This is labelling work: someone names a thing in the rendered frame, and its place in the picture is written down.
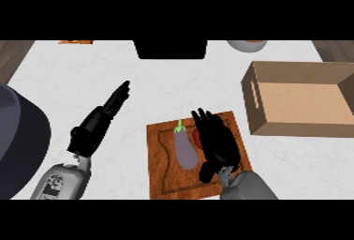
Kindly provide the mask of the large dark grey round pot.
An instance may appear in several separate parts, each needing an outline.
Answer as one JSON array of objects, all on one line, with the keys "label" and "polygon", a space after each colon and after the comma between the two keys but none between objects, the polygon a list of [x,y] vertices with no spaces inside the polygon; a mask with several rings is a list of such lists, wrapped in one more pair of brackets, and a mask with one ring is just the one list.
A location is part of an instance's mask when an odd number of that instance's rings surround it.
[{"label": "large dark grey round pot", "polygon": [[50,137],[45,112],[0,83],[0,200],[9,200],[33,179]]}]

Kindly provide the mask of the brown wooden cutting board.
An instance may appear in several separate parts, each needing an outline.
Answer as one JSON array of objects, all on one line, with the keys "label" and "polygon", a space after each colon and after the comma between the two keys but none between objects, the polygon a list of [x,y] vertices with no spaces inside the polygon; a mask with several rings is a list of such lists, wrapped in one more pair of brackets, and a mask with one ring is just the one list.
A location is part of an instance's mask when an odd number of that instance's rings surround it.
[{"label": "brown wooden cutting board", "polygon": [[199,181],[199,170],[207,161],[204,151],[193,141],[195,124],[192,118],[180,120],[188,128],[188,140],[199,157],[192,170],[185,170],[174,153],[174,129],[177,120],[146,126],[149,198],[151,199],[204,199],[222,193],[219,175],[208,184]]}]

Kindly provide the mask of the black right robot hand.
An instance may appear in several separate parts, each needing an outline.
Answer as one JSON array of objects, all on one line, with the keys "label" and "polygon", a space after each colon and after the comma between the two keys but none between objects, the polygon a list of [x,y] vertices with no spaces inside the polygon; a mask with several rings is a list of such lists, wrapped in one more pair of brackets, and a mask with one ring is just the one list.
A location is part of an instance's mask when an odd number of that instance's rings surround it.
[{"label": "black right robot hand", "polygon": [[226,169],[227,173],[238,170],[239,147],[233,132],[224,125],[220,116],[204,111],[202,108],[191,113],[199,131],[199,142],[207,160],[199,171],[199,181],[207,184],[222,169]]}]

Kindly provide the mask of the red tomato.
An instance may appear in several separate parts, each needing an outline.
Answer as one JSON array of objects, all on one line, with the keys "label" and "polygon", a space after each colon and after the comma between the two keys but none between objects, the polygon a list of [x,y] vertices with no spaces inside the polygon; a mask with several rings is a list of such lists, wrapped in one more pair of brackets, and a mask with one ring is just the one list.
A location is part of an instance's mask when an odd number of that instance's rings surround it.
[{"label": "red tomato", "polygon": [[199,139],[199,131],[198,131],[198,128],[193,130],[192,132],[192,137],[193,137],[193,142],[195,142],[195,145],[199,149],[202,149],[202,144],[201,144],[201,139]]}]

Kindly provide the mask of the black box-shaped appliance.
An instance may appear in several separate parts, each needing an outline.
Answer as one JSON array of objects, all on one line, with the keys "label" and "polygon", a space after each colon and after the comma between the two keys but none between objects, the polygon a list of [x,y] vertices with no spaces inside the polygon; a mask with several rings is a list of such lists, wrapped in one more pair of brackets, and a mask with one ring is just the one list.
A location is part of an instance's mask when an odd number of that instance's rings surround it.
[{"label": "black box-shaped appliance", "polygon": [[205,40],[134,40],[139,57],[154,60],[204,59],[207,46]]}]

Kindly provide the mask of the orange flat object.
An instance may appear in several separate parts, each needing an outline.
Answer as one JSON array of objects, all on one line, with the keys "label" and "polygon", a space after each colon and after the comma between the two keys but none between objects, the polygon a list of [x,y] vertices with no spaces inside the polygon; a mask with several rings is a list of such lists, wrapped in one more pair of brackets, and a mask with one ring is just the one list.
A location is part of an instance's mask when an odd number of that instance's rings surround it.
[{"label": "orange flat object", "polygon": [[61,40],[58,44],[93,44],[93,40]]}]

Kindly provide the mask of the purple eggplant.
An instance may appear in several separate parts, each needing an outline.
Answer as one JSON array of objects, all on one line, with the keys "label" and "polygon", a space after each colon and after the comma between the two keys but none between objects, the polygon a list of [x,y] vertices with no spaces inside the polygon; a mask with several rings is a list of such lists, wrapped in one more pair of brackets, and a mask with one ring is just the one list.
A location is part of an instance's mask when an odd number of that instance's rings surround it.
[{"label": "purple eggplant", "polygon": [[188,128],[182,119],[177,120],[177,127],[174,128],[174,153],[183,169],[192,170],[198,165],[199,158],[189,142]]}]

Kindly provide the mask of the brown cardboard box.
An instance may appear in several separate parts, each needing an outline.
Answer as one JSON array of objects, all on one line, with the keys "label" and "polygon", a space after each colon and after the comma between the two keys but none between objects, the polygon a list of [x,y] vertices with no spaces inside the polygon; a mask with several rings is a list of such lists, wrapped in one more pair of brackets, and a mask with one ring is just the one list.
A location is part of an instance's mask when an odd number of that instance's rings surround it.
[{"label": "brown cardboard box", "polygon": [[354,138],[354,63],[254,61],[242,91],[254,135]]}]

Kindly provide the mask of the grey bowl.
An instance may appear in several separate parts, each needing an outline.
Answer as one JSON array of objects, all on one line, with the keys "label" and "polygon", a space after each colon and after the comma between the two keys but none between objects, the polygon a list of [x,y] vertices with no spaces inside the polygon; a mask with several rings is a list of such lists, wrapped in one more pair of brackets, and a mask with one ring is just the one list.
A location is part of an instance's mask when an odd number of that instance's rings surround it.
[{"label": "grey bowl", "polygon": [[266,44],[266,40],[229,40],[230,46],[244,53],[258,52]]}]

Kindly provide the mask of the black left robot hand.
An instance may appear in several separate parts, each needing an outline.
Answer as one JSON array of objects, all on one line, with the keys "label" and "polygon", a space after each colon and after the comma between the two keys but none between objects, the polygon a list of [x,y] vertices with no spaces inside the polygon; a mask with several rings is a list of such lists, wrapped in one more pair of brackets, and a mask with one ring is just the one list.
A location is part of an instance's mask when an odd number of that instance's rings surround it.
[{"label": "black left robot hand", "polygon": [[98,106],[98,108],[89,113],[81,124],[71,130],[68,151],[77,156],[89,158],[93,156],[101,146],[111,122],[120,112],[126,100],[129,99],[129,84],[130,81],[126,81],[121,84],[105,104]]}]

